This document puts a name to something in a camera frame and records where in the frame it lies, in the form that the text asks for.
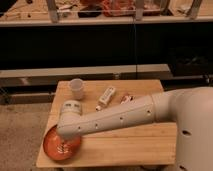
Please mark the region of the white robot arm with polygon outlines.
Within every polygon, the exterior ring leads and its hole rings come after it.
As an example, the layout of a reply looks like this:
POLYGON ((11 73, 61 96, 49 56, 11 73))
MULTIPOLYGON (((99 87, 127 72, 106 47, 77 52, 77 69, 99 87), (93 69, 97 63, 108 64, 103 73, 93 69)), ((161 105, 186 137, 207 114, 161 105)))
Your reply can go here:
POLYGON ((142 96, 98 112, 62 112, 57 133, 64 139, 142 124, 174 122, 171 171, 213 171, 213 87, 177 89, 142 96))

